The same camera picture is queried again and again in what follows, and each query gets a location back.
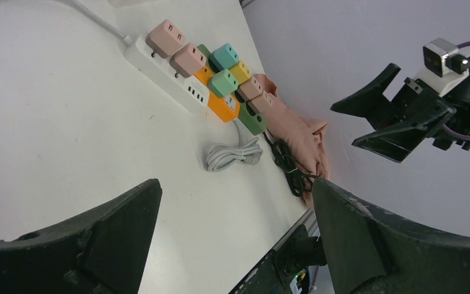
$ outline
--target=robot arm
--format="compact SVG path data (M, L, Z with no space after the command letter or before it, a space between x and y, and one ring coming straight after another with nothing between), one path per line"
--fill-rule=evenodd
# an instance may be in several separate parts
M436 39L423 47L424 65L390 101L383 92L400 68L389 64L370 84L331 110L368 120L374 132L352 145L402 162L425 138L448 150L470 150L470 42Z

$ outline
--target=white cord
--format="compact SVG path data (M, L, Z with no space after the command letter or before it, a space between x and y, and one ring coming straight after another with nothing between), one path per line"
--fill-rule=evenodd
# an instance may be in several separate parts
M94 12L90 11L82 3L78 2L77 0L66 0L66 1L74 4L75 8L78 11L80 11L83 15L90 18L92 21L97 23L99 26L104 28L106 31L110 32L113 36L115 36L118 39L122 40L125 43L125 45L129 46L132 43L133 40L129 35L124 34L123 32L120 32L120 30L118 30L113 25L109 24L107 21L100 18Z
M242 127L238 119L233 121L239 133L239 145L242 144ZM246 164L255 165L260 161L260 156L264 152L260 145L257 144L258 138L251 139L245 145L240 147L231 147L226 144L215 145L208 156L206 164L209 172L220 172L227 169L236 162L244 162Z

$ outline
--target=table surface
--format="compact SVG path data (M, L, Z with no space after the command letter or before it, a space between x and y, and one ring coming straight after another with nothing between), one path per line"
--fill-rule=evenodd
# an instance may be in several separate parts
M132 35L169 18L187 40L230 42L263 72L237 0L115 9L82 0ZM149 178L163 188L141 292L226 293L305 212L274 165L208 173L233 124L191 115L122 55L123 44L57 1L0 1L0 239L53 225Z

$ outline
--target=black cable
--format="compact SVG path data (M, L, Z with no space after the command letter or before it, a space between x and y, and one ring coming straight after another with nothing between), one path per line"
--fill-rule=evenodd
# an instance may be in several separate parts
M272 143L265 132L264 138L271 147L271 151L275 157L275 164L285 173L285 178L289 184L291 193L296 197L301 197L305 192L311 192L313 180L317 177L315 175L304 173L298 169L296 160L294 160L291 152L291 148L284 140L279 139Z

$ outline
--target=power strip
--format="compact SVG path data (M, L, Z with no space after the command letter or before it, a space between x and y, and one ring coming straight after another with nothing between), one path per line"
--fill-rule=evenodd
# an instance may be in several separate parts
M196 113L208 106L210 90L195 76L183 78L170 66L169 59L155 54L145 43L144 38L137 38L125 49L125 59L141 73L151 79L159 88L191 113Z

